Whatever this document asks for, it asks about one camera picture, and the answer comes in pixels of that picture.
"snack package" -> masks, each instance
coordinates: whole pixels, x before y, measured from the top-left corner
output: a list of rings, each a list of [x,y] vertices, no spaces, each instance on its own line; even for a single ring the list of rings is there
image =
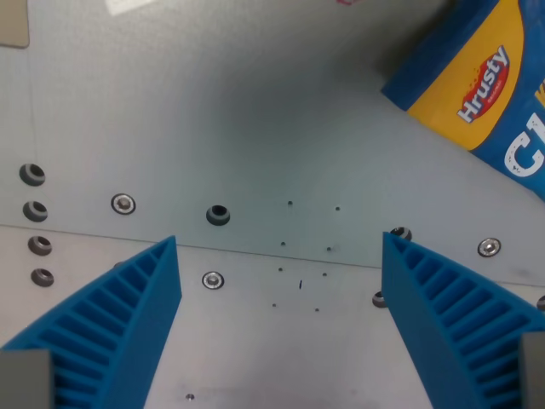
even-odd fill
[[[462,0],[382,93],[545,199],[545,0]]]

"gray gripper base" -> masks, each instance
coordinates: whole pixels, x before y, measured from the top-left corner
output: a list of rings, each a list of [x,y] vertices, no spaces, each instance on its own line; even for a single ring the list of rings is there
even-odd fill
[[[54,388],[48,350],[0,351],[0,408],[54,409]]]
[[[545,332],[526,332],[520,338],[519,374],[523,408],[545,408]]]

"yellow package label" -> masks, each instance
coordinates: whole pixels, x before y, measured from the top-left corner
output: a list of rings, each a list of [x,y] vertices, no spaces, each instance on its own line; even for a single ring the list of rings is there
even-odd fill
[[[476,148],[513,95],[524,42],[518,0],[501,0],[408,113],[467,150]]]

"hrusty logo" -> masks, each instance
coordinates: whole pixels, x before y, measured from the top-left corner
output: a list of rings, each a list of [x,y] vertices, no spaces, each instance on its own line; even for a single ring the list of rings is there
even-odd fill
[[[509,57],[501,45],[497,53],[480,65],[477,77],[471,84],[472,88],[462,101],[462,109],[458,111],[458,116],[468,124],[483,116],[499,98],[508,75]]]

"metal panel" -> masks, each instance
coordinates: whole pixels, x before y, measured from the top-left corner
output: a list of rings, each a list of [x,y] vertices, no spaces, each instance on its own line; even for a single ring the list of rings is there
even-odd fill
[[[0,228],[0,344],[149,246],[41,232],[53,251],[40,257],[26,248],[37,233]],[[390,313],[372,305],[377,270],[186,247],[179,258],[183,298],[147,409],[431,408]],[[34,268],[54,284],[34,285]],[[202,285],[208,271],[221,289]],[[507,288],[532,303],[545,291]]]
[[[380,95],[445,0],[114,3],[32,1],[31,47],[0,49],[0,223],[36,227],[36,199],[45,229],[366,266],[406,226],[489,277],[545,284],[543,203]],[[40,188],[17,176],[29,158]],[[110,208],[120,192],[133,215]],[[207,223],[211,205],[229,224]],[[490,236],[503,250],[483,260]]]

